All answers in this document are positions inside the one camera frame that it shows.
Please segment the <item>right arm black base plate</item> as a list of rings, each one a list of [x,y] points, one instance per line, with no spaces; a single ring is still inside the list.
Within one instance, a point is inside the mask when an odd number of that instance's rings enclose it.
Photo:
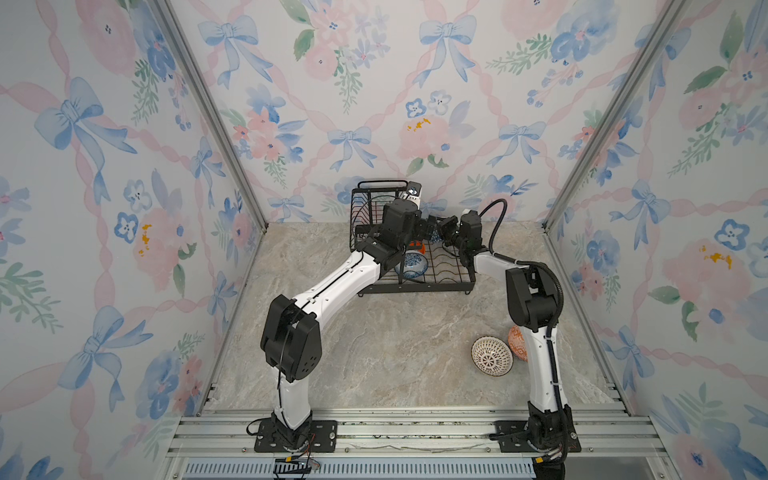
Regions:
[[[532,436],[525,420],[497,420],[493,423],[494,432],[488,435],[497,442],[502,453],[544,454],[561,447],[561,435],[556,435],[556,444],[537,448],[532,443]]]

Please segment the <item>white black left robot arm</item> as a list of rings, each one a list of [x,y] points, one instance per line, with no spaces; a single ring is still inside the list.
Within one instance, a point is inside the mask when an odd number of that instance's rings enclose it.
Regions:
[[[323,330],[359,291],[403,262],[420,220],[416,197],[393,200],[384,206],[381,223],[339,268],[293,298],[279,295],[272,300],[260,348],[276,374],[273,417],[282,428],[295,433],[310,422],[308,377],[322,356]]]

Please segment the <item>blue floral ceramic bowl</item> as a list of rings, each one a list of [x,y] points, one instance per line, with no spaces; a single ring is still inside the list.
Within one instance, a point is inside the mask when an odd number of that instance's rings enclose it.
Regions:
[[[421,280],[428,268],[429,263],[424,254],[419,251],[409,251],[404,257],[404,263],[399,272],[407,280]]]

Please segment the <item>blue geometric patterned bowl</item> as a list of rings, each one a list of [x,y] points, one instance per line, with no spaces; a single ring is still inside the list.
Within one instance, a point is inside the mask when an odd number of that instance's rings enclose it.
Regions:
[[[430,243],[433,245],[441,246],[444,242],[445,239],[439,231],[435,231],[430,237]]]

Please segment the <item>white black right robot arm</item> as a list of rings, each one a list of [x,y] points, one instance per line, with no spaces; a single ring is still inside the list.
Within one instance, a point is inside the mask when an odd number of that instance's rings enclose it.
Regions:
[[[507,311],[522,333],[527,353],[527,441],[539,452],[565,457],[573,423],[556,350],[564,307],[560,281],[543,262],[515,259],[484,245],[481,216],[474,210],[459,218],[440,220],[437,229],[440,237],[455,247],[469,272],[504,284]]]

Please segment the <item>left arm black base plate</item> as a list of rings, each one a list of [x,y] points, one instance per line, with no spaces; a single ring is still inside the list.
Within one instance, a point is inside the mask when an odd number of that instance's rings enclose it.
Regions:
[[[333,453],[338,436],[338,422],[335,420],[307,419],[292,430],[280,420],[270,418],[259,423],[254,437],[256,453]]]

